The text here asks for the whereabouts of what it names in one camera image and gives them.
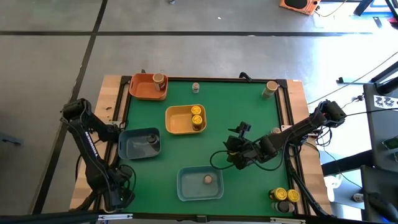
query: small object in bin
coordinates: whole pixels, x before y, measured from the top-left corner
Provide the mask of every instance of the small object in bin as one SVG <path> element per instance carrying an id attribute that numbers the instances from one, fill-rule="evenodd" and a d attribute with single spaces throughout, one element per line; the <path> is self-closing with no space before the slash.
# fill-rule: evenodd
<path id="1" fill-rule="evenodd" d="M 278 187 L 270 190 L 268 196 L 273 201 L 283 201 L 287 198 L 287 192 L 282 187 Z"/>
<path id="2" fill-rule="evenodd" d="M 193 83 L 192 84 L 192 92 L 193 93 L 199 93 L 199 83 Z"/>
<path id="3" fill-rule="evenodd" d="M 279 133 L 280 133 L 280 128 L 278 127 L 272 128 L 272 131 L 270 131 L 270 134 L 279 134 Z"/>
<path id="4" fill-rule="evenodd" d="M 203 181 L 205 182 L 205 184 L 211 184 L 213 178 L 210 175 L 206 175 Z"/>
<path id="5" fill-rule="evenodd" d="M 277 89 L 278 89 L 278 83 L 274 81 L 267 82 L 266 87 L 261 93 L 262 98 L 268 99 L 272 97 Z"/>
<path id="6" fill-rule="evenodd" d="M 147 142 L 149 144 L 156 144 L 157 143 L 157 136 L 155 134 L 149 134 L 147 137 Z"/>
<path id="7" fill-rule="evenodd" d="M 156 73 L 152 79 L 154 80 L 155 83 L 155 89 L 157 91 L 162 91 L 166 87 L 166 83 L 164 82 L 164 75 L 161 73 Z"/>
<path id="8" fill-rule="evenodd" d="M 191 113 L 192 113 L 192 117 L 194 117 L 195 115 L 200 115 L 201 114 L 200 107 L 199 106 L 192 106 Z"/>
<path id="9" fill-rule="evenodd" d="M 195 131 L 200 131 L 201 130 L 201 124 L 203 120 L 200 115 L 195 115 L 192 117 L 192 128 Z"/>
<path id="10" fill-rule="evenodd" d="M 287 200 L 292 203 L 298 202 L 300 200 L 300 194 L 296 190 L 290 189 L 287 191 Z"/>
<path id="11" fill-rule="evenodd" d="M 282 213 L 294 212 L 294 205 L 292 202 L 273 202 L 272 208 Z"/>

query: yellow can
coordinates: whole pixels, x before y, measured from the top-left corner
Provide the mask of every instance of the yellow can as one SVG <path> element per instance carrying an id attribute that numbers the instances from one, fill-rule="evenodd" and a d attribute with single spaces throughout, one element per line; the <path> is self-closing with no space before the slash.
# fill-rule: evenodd
<path id="1" fill-rule="evenodd" d="M 191 114 L 192 114 L 192 117 L 194 117 L 195 115 L 200 115 L 201 114 L 200 106 L 192 106 Z"/>
<path id="2" fill-rule="evenodd" d="M 192 128 L 195 131 L 200 131 L 201 130 L 201 124 L 203 120 L 200 115 L 195 115 L 192 117 Z"/>
<path id="3" fill-rule="evenodd" d="M 294 189 L 288 190 L 287 191 L 287 200 L 292 203 L 298 202 L 300 200 L 299 192 Z"/>
<path id="4" fill-rule="evenodd" d="M 276 189 L 272 189 L 268 192 L 269 198 L 274 201 L 283 201 L 287 197 L 287 192 L 282 187 L 278 187 Z"/>

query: gray container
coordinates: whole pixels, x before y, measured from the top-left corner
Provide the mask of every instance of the gray container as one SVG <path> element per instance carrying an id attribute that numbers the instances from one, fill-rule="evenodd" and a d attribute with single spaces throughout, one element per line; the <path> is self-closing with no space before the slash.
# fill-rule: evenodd
<path id="1" fill-rule="evenodd" d="M 204 182 L 210 175 L 210 184 Z M 223 173 L 211 166 L 184 167 L 177 174 L 177 195 L 183 202 L 220 199 L 224 194 Z"/>
<path id="2" fill-rule="evenodd" d="M 119 135 L 119 157 L 142 159 L 160 152 L 160 133 L 157 128 L 125 130 Z"/>

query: yellow tray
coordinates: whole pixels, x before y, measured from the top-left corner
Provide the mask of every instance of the yellow tray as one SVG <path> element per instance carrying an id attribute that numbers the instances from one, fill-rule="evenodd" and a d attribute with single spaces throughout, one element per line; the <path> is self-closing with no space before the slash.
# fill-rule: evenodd
<path id="1" fill-rule="evenodd" d="M 201 130 L 192 128 L 192 106 L 199 106 L 203 119 Z M 206 111 L 202 105 L 171 106 L 166 110 L 166 130 L 172 134 L 197 134 L 206 128 Z"/>

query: floor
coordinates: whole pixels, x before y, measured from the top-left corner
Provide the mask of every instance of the floor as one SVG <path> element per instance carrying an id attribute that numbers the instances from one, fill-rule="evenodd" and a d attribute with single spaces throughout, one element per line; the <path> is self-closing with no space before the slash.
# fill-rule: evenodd
<path id="1" fill-rule="evenodd" d="M 245 71 L 253 78 L 303 80 L 311 102 L 338 88 L 338 77 L 360 77 L 398 50 L 391 46 L 396 31 L 385 21 L 380 29 L 373 18 L 341 12 L 331 19 L 306 16 L 268 0 L 177 0 L 175 5 L 112 0 L 96 24 L 101 3 L 0 1 L 0 132 L 24 141 L 18 147 L 0 142 L 1 215 L 30 213 L 56 144 L 62 105 L 84 97 L 95 107 L 105 74 L 131 75 L 144 68 L 170 76 L 237 77 Z M 325 3 L 321 9 L 327 13 L 336 6 Z M 98 35 L 90 36 L 93 29 Z M 205 32 L 106 35 L 119 31 Z M 81 88 L 76 78 L 83 79 Z M 360 86 L 349 86 L 328 99 L 343 105 L 361 93 Z M 346 113 L 363 110 L 362 103 L 345 108 Z M 358 115 L 333 132 L 326 150 L 345 157 L 369 148 L 366 115 Z M 43 213 L 69 208 L 77 157 L 67 134 Z M 329 160 L 322 153 L 322 162 Z M 352 178 L 360 184 L 358 175 Z"/>

